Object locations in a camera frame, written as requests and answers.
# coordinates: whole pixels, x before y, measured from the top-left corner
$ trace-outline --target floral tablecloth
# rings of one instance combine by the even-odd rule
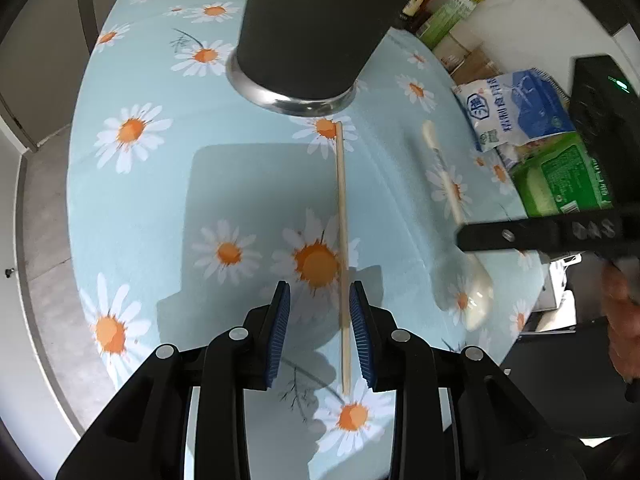
[[[346,140],[352,278],[399,326],[439,348],[479,344],[499,362],[538,296],[540,261],[481,254],[495,306],[467,333],[468,276],[450,263],[460,255],[456,227],[422,122],[436,125],[468,220],[524,210],[498,156],[476,152],[447,73],[416,38],[390,31],[345,111],[304,119],[263,110],[224,75],[244,1],[118,0],[107,19],[79,93],[68,169],[88,329],[120,386],[155,346],[206,345],[287,280],[279,376],[267,393],[246,393],[252,478],[381,478],[394,394],[367,389],[355,354],[351,395],[337,373],[335,122]]]

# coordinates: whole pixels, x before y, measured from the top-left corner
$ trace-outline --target translucent spoon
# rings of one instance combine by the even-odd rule
[[[460,202],[456,198],[454,183],[451,180],[447,165],[445,164],[442,152],[440,151],[435,124],[433,124],[433,121],[424,121],[422,124],[422,136],[424,137],[424,141],[427,143],[427,146],[436,156],[436,160],[438,161],[438,172],[442,179],[442,185],[451,208],[453,219],[455,220],[456,225],[460,227],[464,223],[465,217],[462,212]],[[494,281],[491,279],[491,276],[489,276],[484,265],[475,254],[462,254],[464,254],[462,258],[466,267],[465,274],[470,279],[468,289],[463,291],[467,294],[463,320],[466,329],[471,331],[482,325],[482,322],[486,319],[487,314],[489,314],[489,311],[493,307]]]

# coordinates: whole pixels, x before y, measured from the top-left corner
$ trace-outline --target table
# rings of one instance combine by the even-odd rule
[[[252,476],[381,478],[394,394],[367,390],[355,354],[351,395],[337,372],[335,121],[346,140],[351,277],[399,326],[438,348],[479,344],[500,362],[542,286],[540,261],[482,254],[495,306],[467,333],[468,278],[451,264],[455,225],[422,122],[436,124],[469,221],[525,213],[496,153],[476,152],[449,75],[416,38],[390,30],[345,111],[263,110],[224,75],[243,4],[118,0],[107,19],[78,96],[68,170],[86,320],[120,386],[160,343],[206,345],[287,280],[280,373],[267,393],[246,393]]]

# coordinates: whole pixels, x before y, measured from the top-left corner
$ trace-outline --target hand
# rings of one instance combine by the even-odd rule
[[[602,309],[609,319],[609,357],[626,380],[640,378],[640,306],[629,298],[625,275],[612,264],[602,269]]]

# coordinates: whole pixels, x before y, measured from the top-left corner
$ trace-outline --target gray tile floor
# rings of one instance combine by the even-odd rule
[[[114,394],[82,314],[66,220],[69,129],[29,156],[22,202],[22,238],[34,338],[50,368],[49,380],[83,428]]]

